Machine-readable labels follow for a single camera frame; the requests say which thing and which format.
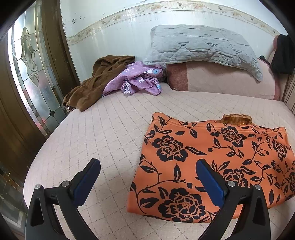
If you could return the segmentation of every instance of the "stained glass window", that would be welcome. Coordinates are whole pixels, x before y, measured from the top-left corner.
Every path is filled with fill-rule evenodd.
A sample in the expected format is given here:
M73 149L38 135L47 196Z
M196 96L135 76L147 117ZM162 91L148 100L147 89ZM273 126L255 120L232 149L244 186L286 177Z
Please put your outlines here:
M8 56L15 85L31 118L48 138L66 117L63 95L44 44L41 0L34 2L8 31Z

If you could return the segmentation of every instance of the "gray quilted pillow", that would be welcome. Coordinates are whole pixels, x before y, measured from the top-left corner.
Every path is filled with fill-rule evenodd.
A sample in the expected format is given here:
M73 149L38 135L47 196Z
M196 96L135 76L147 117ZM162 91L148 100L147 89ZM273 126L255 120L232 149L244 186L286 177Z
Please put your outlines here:
M262 80L256 55L238 33L203 25L159 25L152 28L152 47L144 64L208 61L247 70Z

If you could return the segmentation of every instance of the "blue gripper pad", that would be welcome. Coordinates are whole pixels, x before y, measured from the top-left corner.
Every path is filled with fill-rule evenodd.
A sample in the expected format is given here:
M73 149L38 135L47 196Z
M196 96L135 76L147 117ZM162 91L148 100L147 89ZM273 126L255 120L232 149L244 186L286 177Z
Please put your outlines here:
M224 204L224 191L201 161L197 161L196 173L212 203L215 206L222 207Z
M100 162L95 159L92 166L88 169L73 192L74 206L82 206L85 203L86 198L88 197L99 174Z

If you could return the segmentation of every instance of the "quilted mattress cover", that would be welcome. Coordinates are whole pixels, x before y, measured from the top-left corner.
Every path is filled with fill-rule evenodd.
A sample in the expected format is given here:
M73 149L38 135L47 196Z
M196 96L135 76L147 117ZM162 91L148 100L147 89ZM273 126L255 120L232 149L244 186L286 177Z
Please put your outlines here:
M295 147L295 117L280 101L253 97L173 91L153 96L140 91L124 96L120 91L101 98L84 112L72 111L48 138L33 161L24 185L29 206L34 186L58 186L71 180L91 158L101 162L101 173L85 204L78 208L100 240L197 239L209 223L176 223L126 211L127 194L140 159L144 134L154 112L180 121L221 119L223 114L250 115L257 125L287 130ZM74 239L59 207L57 215L69 239ZM276 239L295 211L295 199L269 209L272 239ZM230 236L233 219L223 239Z

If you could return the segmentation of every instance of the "screw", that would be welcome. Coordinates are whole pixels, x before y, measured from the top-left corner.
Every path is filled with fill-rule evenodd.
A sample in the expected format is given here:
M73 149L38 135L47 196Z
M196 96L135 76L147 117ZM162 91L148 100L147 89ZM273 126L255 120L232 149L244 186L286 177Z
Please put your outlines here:
M262 189L262 187L261 187L259 184L256 184L256 185L255 185L255 188L256 188L257 190L261 190L261 189Z
M35 185L36 190L38 190L40 187L41 187L41 184L39 184L39 183Z
M230 187L234 187L236 185L236 183L234 181L228 181L227 184L230 186Z
M70 184L69 181L63 181L63 182L61 183L61 186L62 186L62 187L67 187L69 184Z

